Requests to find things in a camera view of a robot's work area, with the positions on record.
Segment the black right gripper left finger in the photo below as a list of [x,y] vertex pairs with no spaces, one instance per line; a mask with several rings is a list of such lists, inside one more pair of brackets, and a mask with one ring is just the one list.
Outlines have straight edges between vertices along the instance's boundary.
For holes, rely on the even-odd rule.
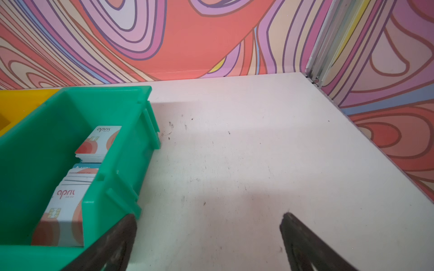
[[137,222],[133,214],[124,216],[88,247],[64,271],[125,271],[131,257]]

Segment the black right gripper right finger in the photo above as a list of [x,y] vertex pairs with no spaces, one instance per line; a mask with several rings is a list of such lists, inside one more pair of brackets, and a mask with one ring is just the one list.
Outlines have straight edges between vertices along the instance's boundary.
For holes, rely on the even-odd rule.
[[279,226],[293,271],[354,271],[356,268],[320,239],[294,214],[285,213]]

